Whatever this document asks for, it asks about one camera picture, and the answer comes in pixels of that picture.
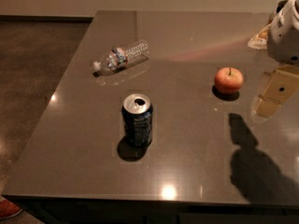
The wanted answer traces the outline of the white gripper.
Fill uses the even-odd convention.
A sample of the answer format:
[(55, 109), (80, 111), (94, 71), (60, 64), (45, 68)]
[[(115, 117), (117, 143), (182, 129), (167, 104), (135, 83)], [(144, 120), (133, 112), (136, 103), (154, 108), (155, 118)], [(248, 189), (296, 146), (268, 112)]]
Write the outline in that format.
[(258, 96), (254, 113), (272, 117), (299, 90), (299, 0), (278, 3), (276, 15), (270, 23), (268, 55), (279, 63), (268, 77)]

